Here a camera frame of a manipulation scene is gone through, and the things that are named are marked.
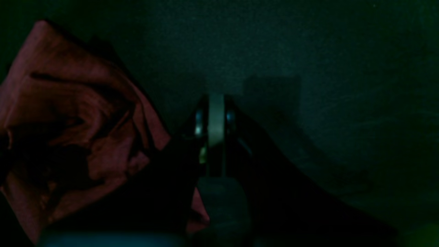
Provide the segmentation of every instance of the crumpled fabric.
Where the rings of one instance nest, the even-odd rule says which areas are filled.
[[[0,148],[22,150],[1,192],[32,242],[123,185],[169,140],[120,69],[36,22],[0,86]],[[192,209],[209,221],[197,189]],[[204,227],[190,220],[187,231]]]

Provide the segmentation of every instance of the gray textured surface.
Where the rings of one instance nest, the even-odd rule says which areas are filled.
[[[410,230],[439,220],[437,7],[432,0],[4,0],[0,66],[39,18],[84,41],[97,36],[113,44],[171,132],[202,93],[235,94],[311,178],[333,193],[366,190],[342,199]]]

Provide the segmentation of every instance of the pink fabric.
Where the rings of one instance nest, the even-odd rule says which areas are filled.
[[[57,128],[59,133],[50,136]],[[148,132],[154,143],[148,141]],[[161,150],[170,140],[150,102],[120,69],[46,21],[35,24],[0,86],[0,140],[12,149],[32,138],[42,146],[74,145],[88,152],[86,178],[76,172],[78,157],[67,153],[57,160],[50,154],[50,166],[68,179],[47,176],[44,186],[31,181],[33,164],[24,158],[15,161],[1,191],[34,243],[44,227],[99,200],[142,170],[149,163],[143,150],[152,145]],[[93,183],[99,180],[103,184]],[[50,205],[54,196],[57,203]],[[191,220],[190,232],[209,222],[197,190],[192,206],[203,222]]]

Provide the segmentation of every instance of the red cloth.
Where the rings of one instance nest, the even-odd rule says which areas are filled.
[[[58,134],[50,136],[54,130]],[[32,173],[38,168],[24,157],[15,161],[1,192],[36,243],[44,227],[124,184],[149,163],[144,150],[152,145],[163,149],[170,136],[150,102],[120,69],[39,21],[0,86],[0,141],[12,149],[30,140],[47,147],[80,147],[87,153],[88,168],[88,176],[80,177],[75,163],[79,157],[50,153],[53,157],[46,158],[58,167],[60,179],[46,177],[36,186]],[[192,207],[209,221],[197,190]],[[187,230],[204,227],[189,222]]]

